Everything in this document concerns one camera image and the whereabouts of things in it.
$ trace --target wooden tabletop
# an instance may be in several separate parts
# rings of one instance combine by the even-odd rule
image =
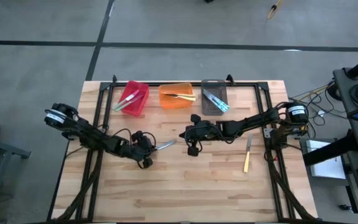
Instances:
[[[272,104],[288,101],[283,81],[267,81]],[[78,111],[92,121],[100,82],[85,82]],[[124,88],[114,88],[112,106]],[[177,143],[153,154],[154,164],[146,170],[135,161],[110,154],[103,156],[94,222],[274,222],[272,188],[261,128],[244,133],[236,141],[203,142],[198,157],[187,155],[187,146],[178,135],[191,125],[195,113],[210,121],[240,120],[258,114],[255,90],[251,87],[228,87],[230,110],[223,116],[202,116],[200,88],[193,87],[197,100],[192,107],[164,110],[160,107],[158,88],[150,87],[150,95],[139,117],[111,110],[109,132],[122,128],[132,133],[141,130],[153,133],[157,144],[177,139]],[[243,173],[248,134],[252,133],[248,173]],[[125,132],[120,136],[129,138]],[[296,140],[289,140],[299,146]],[[73,141],[68,152],[80,147]],[[302,154],[294,148],[283,150],[290,188],[309,213],[317,217]],[[61,215],[80,190],[86,149],[68,157],[52,218]],[[283,210],[287,213],[281,193]],[[84,216],[89,197],[85,200]]]

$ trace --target blade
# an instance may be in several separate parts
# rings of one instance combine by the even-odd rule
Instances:
[[[139,95],[139,96],[137,96],[137,97],[131,99],[130,102],[128,102],[128,103],[133,103],[133,102],[137,101],[138,99],[142,98],[143,96],[144,96],[144,95]]]
[[[248,135],[247,152],[251,150],[252,134]]]
[[[165,95],[167,95],[167,96],[173,96],[173,97],[177,97],[178,95],[176,95],[176,94],[173,94],[173,93],[164,93]]]
[[[161,150],[161,149],[164,149],[164,148],[166,148],[166,147],[168,147],[168,146],[174,144],[176,141],[177,141],[177,140],[174,139],[174,140],[171,140],[171,141],[166,142],[166,143],[164,143],[164,144],[161,144],[161,145],[159,145],[159,146],[156,146],[155,148],[156,148],[157,150]]]
[[[129,95],[127,98],[125,98],[126,101],[129,101],[130,99],[132,99],[134,96],[136,96],[136,94],[138,94],[139,90],[136,90],[133,94]]]

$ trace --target concrete floor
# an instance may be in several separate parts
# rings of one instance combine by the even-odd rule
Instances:
[[[358,47],[358,1],[116,0],[105,42]],[[108,0],[0,0],[0,40],[96,42]],[[43,122],[55,102],[76,106],[93,47],[0,45],[0,140],[32,151],[12,160],[0,203],[8,223],[46,219],[67,141]],[[326,84],[358,52],[102,48],[93,80],[284,80],[288,95]],[[329,105],[323,100],[323,106]],[[334,103],[342,110],[340,102]],[[317,137],[342,137],[349,122],[326,115]],[[341,186],[311,179],[320,218],[358,223],[340,211]]]

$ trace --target black cable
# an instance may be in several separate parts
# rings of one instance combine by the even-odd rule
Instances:
[[[136,163],[139,168],[144,169],[144,167],[142,167],[139,162],[136,161]]]
[[[106,135],[106,133],[107,133],[107,131],[109,130],[109,126],[108,125],[106,125],[106,128],[104,129],[104,135]],[[69,156],[69,155],[71,155],[71,154],[73,154],[73,153],[75,153],[75,152],[78,152],[79,150],[81,150],[81,149],[83,149],[84,148],[84,146],[83,147],[80,147],[80,148],[78,148],[78,149],[75,149],[74,151],[71,151],[71,152],[69,152],[67,155],[66,155],[66,159],[67,159],[67,157]]]
[[[132,133],[129,129],[127,128],[122,128],[121,130],[117,131],[116,133],[114,133],[110,138],[116,136],[118,133],[120,133],[121,131],[127,131],[129,133],[129,145],[132,145]]]
[[[298,147],[298,146],[294,146],[294,145],[291,145],[291,144],[288,144],[288,143],[286,143],[285,145],[290,146],[290,147],[295,148],[295,149],[299,149],[299,150],[302,151],[302,149],[300,147]]]
[[[191,127],[191,128],[189,128],[189,129],[187,129],[187,130],[185,131],[185,136],[184,136],[184,138],[185,138],[186,145],[187,145],[188,147],[191,147],[191,145],[190,145],[189,142],[188,142],[188,138],[187,138],[187,133],[188,133],[188,131],[190,131],[190,130],[192,130],[192,129],[208,128],[208,127],[214,128],[214,129],[218,132],[219,137],[221,137],[221,140],[224,141],[226,144],[232,144],[232,143],[234,142],[234,140],[236,140],[237,135],[238,135],[238,133],[239,133],[239,132],[237,131],[237,132],[235,133],[235,136],[236,136],[236,137],[234,137],[234,139],[232,139],[231,141],[227,141],[226,138],[223,136],[222,132],[221,132],[217,127],[215,127],[215,125],[213,125],[213,124],[205,125],[205,126],[200,126],[200,127],[194,126],[194,127]],[[198,141],[198,144],[200,144],[200,150],[199,150],[198,152],[201,152],[201,151],[203,150],[203,145],[201,144],[201,141]]]
[[[314,138],[316,137],[316,130],[315,130],[315,128],[313,127],[313,125],[312,125],[311,123],[308,123],[307,127],[308,127],[309,125],[310,125],[311,129],[313,130],[313,137],[311,137],[311,136],[309,135],[309,128],[308,128],[308,136],[309,136],[310,139],[314,139]]]
[[[146,131],[146,132],[143,132],[142,134],[148,134],[148,135],[152,136],[153,139],[154,139],[154,145],[153,145],[153,147],[156,147],[157,141],[155,140],[155,136],[154,136],[152,133]]]
[[[69,153],[66,155],[66,159],[67,159],[67,157],[68,157],[69,155],[71,155],[71,154],[73,154],[73,153],[75,153],[75,152],[78,152],[79,150],[81,150],[81,149],[83,149],[83,148],[84,148],[84,146],[83,146],[83,147],[80,147],[80,148],[78,148],[78,149],[75,149],[74,151],[69,152]]]
[[[326,96],[326,99],[328,101],[328,103],[333,107],[332,111],[337,111],[338,113],[345,113],[346,111],[339,111],[335,109],[335,106],[333,105],[333,103],[331,102],[331,100],[329,100],[328,96],[327,96],[327,89],[324,91],[324,95]]]

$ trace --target black metal frame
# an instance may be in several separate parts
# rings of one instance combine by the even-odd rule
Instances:
[[[254,88],[259,113],[264,111],[262,97],[261,97],[261,93],[260,93],[261,90],[264,91],[264,93],[265,93],[265,99],[266,99],[266,103],[267,103],[267,108],[272,108],[272,100],[270,98],[269,86],[268,86],[267,82],[237,82],[236,83],[233,80],[233,77],[231,75],[227,76],[226,81],[227,81],[226,85],[228,85],[228,86],[252,87],[252,88]],[[164,84],[173,84],[175,82],[144,82],[144,83],[148,84],[148,86],[156,87],[156,86],[160,86],[160,85],[164,85]],[[193,86],[201,86],[201,82],[190,82],[190,83]],[[107,90],[107,89],[109,90],[108,100],[107,100],[107,103],[106,103],[106,112],[104,114],[104,119],[103,119],[103,127],[107,128],[108,127],[108,121],[109,121],[109,112],[110,112],[110,108],[111,108],[111,99],[112,99],[113,89],[114,89],[114,87],[125,87],[126,84],[127,84],[127,82],[117,82],[117,79],[116,79],[115,76],[113,78],[113,82],[111,82],[111,83],[102,82],[100,84],[98,101],[97,101],[97,104],[96,104],[96,110],[95,110],[95,115],[94,115],[94,120],[93,120],[93,126],[95,126],[95,127],[98,126],[98,121],[99,121],[99,116],[100,116],[100,111],[101,111],[101,105],[102,105],[102,99],[103,99],[104,91]],[[265,143],[266,150],[269,150],[268,149],[268,144],[267,144],[268,141],[269,140],[264,136],[264,143]],[[278,164],[279,164],[279,167],[280,167],[280,175],[282,176],[284,182],[289,187],[288,178],[287,178],[287,172],[285,170],[283,154],[282,154],[281,151],[277,152],[277,157],[278,157]],[[89,176],[90,169],[91,169],[90,164],[91,164],[92,158],[93,158],[93,152],[91,150],[89,150],[88,154],[87,154],[87,157],[86,157],[85,169],[84,169],[84,175],[83,175],[81,188],[84,186],[85,182],[88,180],[88,176]],[[101,159],[102,158],[103,158],[103,150],[100,150],[100,151],[98,151],[98,155],[97,155],[97,161],[100,161],[100,166],[101,166]],[[95,182],[93,183],[87,218],[82,218],[82,209],[83,209],[83,200],[82,200],[82,202],[80,203],[80,205],[79,205],[79,207],[77,209],[77,213],[75,215],[74,220],[62,220],[62,221],[58,221],[58,222],[56,220],[52,220],[52,211],[53,211],[53,208],[55,206],[55,200],[56,200],[56,196],[57,196],[58,186],[60,185],[60,178],[62,176],[64,163],[65,163],[65,159],[63,160],[62,168],[60,169],[60,175],[59,175],[59,179],[58,179],[58,182],[57,182],[57,187],[55,188],[55,193],[53,195],[53,199],[52,199],[52,202],[51,202],[51,205],[50,205],[50,210],[49,210],[49,213],[48,213],[47,222],[54,222],[54,223],[86,223],[86,222],[89,223],[89,222],[92,222],[93,221],[93,214],[94,214],[94,206],[95,206],[95,203],[96,203],[96,196],[97,196],[97,190],[98,190],[99,177],[97,177]],[[278,192],[278,186],[277,186],[276,181],[271,176],[270,176],[270,179],[271,179],[271,182],[272,182],[273,199],[275,201],[277,219],[280,221],[284,217],[283,217],[283,210],[282,210],[282,204],[281,204],[281,200],[280,200],[280,195],[279,195],[279,192]],[[294,212],[293,205],[290,203],[290,201],[289,201],[289,199],[287,197],[286,197],[286,203],[287,203],[287,208],[288,208],[289,220],[295,220],[295,212]]]

